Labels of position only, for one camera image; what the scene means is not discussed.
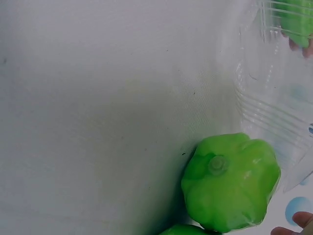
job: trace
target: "blue dot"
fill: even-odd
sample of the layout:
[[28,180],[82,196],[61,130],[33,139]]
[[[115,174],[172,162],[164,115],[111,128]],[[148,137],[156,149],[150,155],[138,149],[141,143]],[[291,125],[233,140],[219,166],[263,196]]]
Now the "blue dot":
[[310,132],[311,134],[313,134],[313,124],[310,124],[310,126],[309,126],[309,132]]
[[304,180],[300,183],[300,185],[305,186],[305,185],[307,185],[308,183],[309,183],[309,177],[306,178],[306,179],[304,179]]
[[295,197],[287,205],[285,216],[290,225],[297,226],[292,216],[297,212],[312,212],[312,204],[306,197]]

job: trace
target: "green bell pepper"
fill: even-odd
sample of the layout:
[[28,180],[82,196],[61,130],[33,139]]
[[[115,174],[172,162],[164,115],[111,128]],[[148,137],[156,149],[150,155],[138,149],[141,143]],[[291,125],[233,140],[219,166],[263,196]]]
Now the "green bell pepper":
[[203,229],[194,225],[176,224],[160,235],[208,235]]
[[283,32],[297,45],[308,47],[313,33],[313,1],[276,0],[273,9]]
[[280,175],[268,143],[228,134],[200,142],[181,187],[192,219],[206,230],[228,233],[263,221]]

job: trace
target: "white surface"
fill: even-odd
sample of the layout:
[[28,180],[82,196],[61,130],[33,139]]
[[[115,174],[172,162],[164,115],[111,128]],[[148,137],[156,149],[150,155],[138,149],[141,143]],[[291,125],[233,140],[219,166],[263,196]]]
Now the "white surface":
[[239,127],[244,3],[0,1],[0,234],[163,228],[194,145]]

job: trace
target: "plastic container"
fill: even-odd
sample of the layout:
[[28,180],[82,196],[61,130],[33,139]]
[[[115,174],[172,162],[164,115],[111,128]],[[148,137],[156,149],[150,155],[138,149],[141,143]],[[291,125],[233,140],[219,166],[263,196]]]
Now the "plastic container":
[[[301,50],[290,49],[280,26],[287,20],[273,3],[256,1],[241,25],[242,61],[236,71],[236,94],[243,131],[273,145],[288,191],[313,170],[310,164],[297,167],[305,155],[312,157],[307,153],[313,144],[313,60],[305,59]],[[288,33],[304,37],[299,32]]]

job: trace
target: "hand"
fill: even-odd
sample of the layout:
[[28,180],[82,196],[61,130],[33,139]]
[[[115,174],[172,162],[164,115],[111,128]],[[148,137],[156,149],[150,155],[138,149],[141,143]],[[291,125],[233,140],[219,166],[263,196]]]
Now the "hand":
[[[298,50],[299,46],[289,38],[289,47],[291,50]],[[311,55],[313,55],[313,39],[309,39],[309,47],[302,49],[302,54],[304,58],[309,58]]]
[[[293,221],[301,228],[305,228],[309,223],[313,221],[313,214],[308,212],[298,212],[293,215]],[[270,233],[271,235],[292,235],[293,231],[285,228],[275,228]]]

